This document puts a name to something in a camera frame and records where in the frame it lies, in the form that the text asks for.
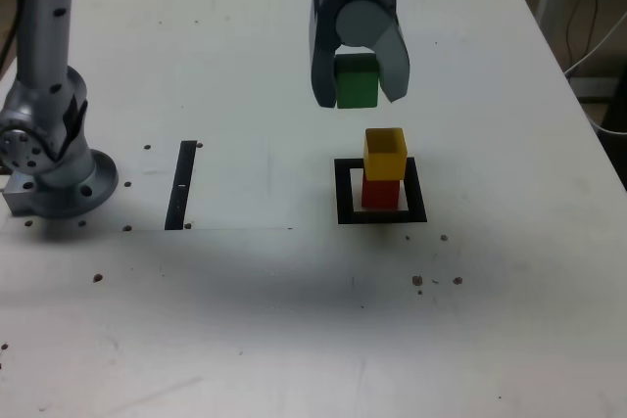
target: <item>red cube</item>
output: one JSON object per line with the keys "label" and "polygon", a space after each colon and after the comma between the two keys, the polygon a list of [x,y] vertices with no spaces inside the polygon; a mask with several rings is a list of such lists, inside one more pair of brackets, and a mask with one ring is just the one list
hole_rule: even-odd
{"label": "red cube", "polygon": [[362,207],[365,209],[398,210],[401,181],[368,181],[363,173]]}

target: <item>green cube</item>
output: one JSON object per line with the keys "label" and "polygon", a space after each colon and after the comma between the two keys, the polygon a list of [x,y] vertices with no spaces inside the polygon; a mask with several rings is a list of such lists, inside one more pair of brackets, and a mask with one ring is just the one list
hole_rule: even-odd
{"label": "green cube", "polygon": [[374,54],[343,54],[335,58],[337,108],[376,108],[379,63]]}

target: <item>black square marker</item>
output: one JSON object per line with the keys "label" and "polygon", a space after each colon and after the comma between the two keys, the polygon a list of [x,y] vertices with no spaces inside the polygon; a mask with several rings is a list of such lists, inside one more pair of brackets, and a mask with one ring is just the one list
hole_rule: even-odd
{"label": "black square marker", "polygon": [[363,168],[363,159],[335,159],[338,224],[404,224],[427,221],[427,213],[424,209],[418,172],[413,157],[408,157],[405,179],[403,180],[408,210],[355,211],[351,183],[351,169],[353,168]]}

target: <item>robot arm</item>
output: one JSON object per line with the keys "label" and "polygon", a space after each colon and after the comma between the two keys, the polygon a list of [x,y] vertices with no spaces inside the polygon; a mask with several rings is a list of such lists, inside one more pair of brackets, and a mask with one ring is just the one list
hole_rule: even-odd
{"label": "robot arm", "polygon": [[335,52],[342,44],[374,52],[388,100],[407,94],[410,57],[396,15],[396,0],[312,0],[312,88],[321,107],[335,107]]}
{"label": "robot arm", "polygon": [[72,0],[19,0],[18,74],[0,113],[0,153],[13,214],[70,217],[113,193],[113,161],[87,146],[87,89],[68,67]]}

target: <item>white table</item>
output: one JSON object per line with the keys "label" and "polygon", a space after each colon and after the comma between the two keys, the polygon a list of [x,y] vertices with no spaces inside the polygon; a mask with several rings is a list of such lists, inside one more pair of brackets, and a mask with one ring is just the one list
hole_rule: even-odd
{"label": "white table", "polygon": [[[627,414],[627,197],[533,15],[399,5],[408,97],[329,111],[310,0],[74,0],[88,140],[132,186],[82,228],[2,205],[0,416]],[[429,221],[338,226],[333,159],[388,126]]]}

